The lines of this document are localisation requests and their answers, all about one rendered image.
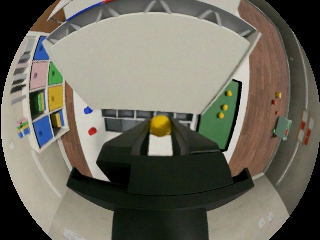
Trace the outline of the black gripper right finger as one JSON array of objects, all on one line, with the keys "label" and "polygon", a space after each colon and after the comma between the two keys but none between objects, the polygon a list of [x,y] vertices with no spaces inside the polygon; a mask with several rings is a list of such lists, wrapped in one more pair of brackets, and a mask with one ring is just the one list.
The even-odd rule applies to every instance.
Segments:
[{"label": "black gripper right finger", "polygon": [[194,155],[221,152],[216,142],[186,127],[174,117],[171,117],[170,133],[172,155]]}]

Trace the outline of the green tray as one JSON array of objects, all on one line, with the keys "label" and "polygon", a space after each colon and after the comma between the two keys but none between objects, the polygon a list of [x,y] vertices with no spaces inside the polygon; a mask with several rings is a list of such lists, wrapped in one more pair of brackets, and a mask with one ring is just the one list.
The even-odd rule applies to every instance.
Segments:
[{"label": "green tray", "polygon": [[[242,84],[243,82],[233,79],[209,110],[203,115],[199,114],[196,132],[216,142],[221,152],[228,151],[233,137],[240,108]],[[227,96],[228,91],[232,92],[232,96]],[[227,110],[223,110],[225,104],[228,106]],[[223,118],[219,118],[220,113],[224,114]]]}]

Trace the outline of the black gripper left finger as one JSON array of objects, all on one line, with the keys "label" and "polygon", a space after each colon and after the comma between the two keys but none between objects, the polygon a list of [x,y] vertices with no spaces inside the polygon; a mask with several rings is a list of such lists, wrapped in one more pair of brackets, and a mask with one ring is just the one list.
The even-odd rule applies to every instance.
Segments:
[{"label": "black gripper left finger", "polygon": [[128,153],[130,155],[149,155],[150,117],[137,126],[103,143],[100,152]]}]

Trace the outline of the blue plug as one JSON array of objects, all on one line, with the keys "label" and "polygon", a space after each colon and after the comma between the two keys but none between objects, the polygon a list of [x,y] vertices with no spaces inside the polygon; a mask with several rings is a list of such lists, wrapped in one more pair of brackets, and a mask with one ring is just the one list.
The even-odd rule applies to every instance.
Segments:
[{"label": "blue plug", "polygon": [[91,114],[93,112],[93,110],[88,106],[87,108],[84,109],[84,113],[87,114]]}]

